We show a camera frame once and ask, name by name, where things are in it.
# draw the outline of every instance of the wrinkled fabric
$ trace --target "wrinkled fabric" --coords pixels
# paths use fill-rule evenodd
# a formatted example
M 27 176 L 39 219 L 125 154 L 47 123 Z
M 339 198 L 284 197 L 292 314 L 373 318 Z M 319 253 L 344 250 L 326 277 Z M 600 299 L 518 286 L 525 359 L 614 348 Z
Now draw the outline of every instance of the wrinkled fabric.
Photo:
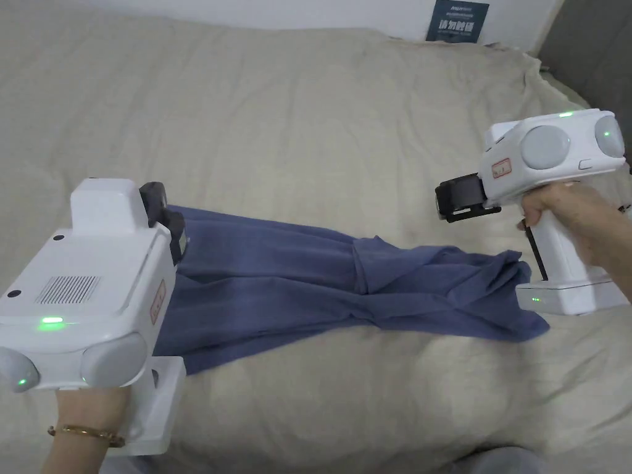
M 154 355 L 188 374 L 340 327 L 522 342 L 549 328 L 522 311 L 520 253 L 403 250 L 379 237 L 173 207 L 190 238 Z

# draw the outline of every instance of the dark blue poster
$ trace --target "dark blue poster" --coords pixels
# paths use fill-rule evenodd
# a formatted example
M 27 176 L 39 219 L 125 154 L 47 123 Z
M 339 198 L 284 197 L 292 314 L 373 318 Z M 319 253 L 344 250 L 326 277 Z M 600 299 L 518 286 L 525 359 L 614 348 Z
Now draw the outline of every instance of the dark blue poster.
M 426 41 L 475 43 L 488 8 L 488 3 L 437 0 Z

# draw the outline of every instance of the gray headboard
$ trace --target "gray headboard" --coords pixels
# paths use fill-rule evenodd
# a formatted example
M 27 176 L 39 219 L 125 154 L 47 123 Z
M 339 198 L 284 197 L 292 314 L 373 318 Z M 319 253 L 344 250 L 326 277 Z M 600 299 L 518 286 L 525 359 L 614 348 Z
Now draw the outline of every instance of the gray headboard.
M 632 157 L 632 1 L 566 0 L 540 51 L 553 75 L 617 115 Z

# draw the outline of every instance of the vent grille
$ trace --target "vent grille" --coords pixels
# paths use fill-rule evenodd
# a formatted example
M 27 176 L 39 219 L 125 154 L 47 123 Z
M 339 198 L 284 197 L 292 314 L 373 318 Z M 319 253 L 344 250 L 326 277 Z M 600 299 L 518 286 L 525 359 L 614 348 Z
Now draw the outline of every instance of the vent grille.
M 40 305 L 80 305 L 89 301 L 100 281 L 101 277 L 96 276 L 53 277 L 35 302 Z

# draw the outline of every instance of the bracelet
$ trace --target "bracelet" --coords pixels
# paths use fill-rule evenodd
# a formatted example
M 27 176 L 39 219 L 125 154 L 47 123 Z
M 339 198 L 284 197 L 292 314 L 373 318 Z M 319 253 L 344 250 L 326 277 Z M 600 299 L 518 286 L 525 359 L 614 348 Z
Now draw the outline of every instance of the bracelet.
M 123 447 L 125 446 L 125 438 L 119 435 L 115 435 L 114 433 L 109 433 L 107 431 L 95 430 L 92 428 L 87 428 L 83 426 L 77 425 L 63 425 L 61 427 L 62 433 L 72 433 L 81 436 L 89 436 L 91 438 L 98 438 L 106 440 L 110 443 L 110 447 Z M 51 436 L 55 436 L 57 432 L 54 427 L 48 428 L 48 434 Z

